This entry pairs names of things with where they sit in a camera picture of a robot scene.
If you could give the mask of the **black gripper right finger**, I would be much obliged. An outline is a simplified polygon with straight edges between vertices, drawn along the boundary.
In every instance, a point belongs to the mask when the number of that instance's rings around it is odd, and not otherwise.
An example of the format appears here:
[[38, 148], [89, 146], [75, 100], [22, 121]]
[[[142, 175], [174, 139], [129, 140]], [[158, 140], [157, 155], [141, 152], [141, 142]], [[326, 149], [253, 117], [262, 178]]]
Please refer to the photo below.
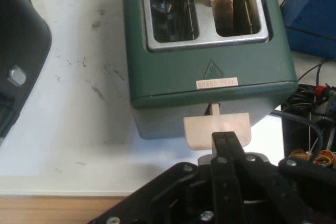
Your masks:
[[234, 132], [225, 133], [225, 158], [243, 197], [273, 223], [335, 223], [335, 171], [297, 158], [277, 166], [246, 154]]

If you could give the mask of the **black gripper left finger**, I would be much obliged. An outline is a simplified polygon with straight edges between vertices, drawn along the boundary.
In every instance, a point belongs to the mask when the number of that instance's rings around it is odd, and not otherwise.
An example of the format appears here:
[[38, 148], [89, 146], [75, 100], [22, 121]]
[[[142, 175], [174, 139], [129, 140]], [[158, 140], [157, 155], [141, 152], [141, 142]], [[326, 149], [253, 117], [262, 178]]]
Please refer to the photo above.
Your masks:
[[178, 163], [91, 223], [233, 223], [238, 203], [234, 132], [213, 133], [215, 154]]

